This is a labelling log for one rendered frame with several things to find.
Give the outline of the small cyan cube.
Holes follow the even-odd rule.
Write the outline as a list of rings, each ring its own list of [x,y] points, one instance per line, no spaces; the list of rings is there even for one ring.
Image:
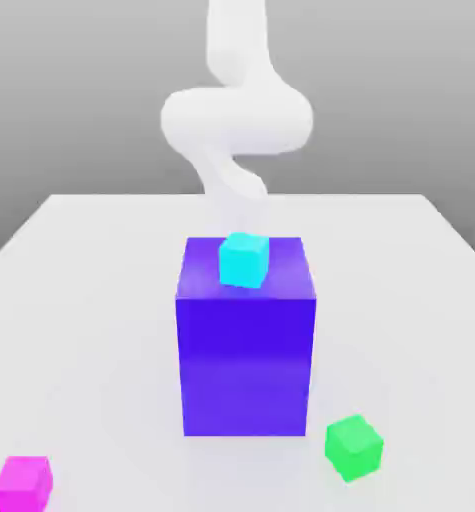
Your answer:
[[[221,284],[258,289],[269,269],[269,238],[232,233],[220,245],[218,256]]]

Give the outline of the small green cube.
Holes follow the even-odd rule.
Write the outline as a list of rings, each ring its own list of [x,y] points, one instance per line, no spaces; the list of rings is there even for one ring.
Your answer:
[[[324,454],[347,483],[378,470],[383,447],[383,438],[361,414],[348,416],[326,429]]]

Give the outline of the small magenta cube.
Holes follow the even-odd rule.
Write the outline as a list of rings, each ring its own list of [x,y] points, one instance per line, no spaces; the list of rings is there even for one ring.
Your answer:
[[[44,512],[52,488],[46,456],[9,456],[0,471],[0,512]]]

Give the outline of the large purple box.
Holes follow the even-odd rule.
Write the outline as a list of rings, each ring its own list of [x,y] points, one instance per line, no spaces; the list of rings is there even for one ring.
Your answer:
[[[258,289],[219,281],[222,241],[188,238],[175,297],[187,436],[306,432],[317,298],[300,238],[270,241]]]

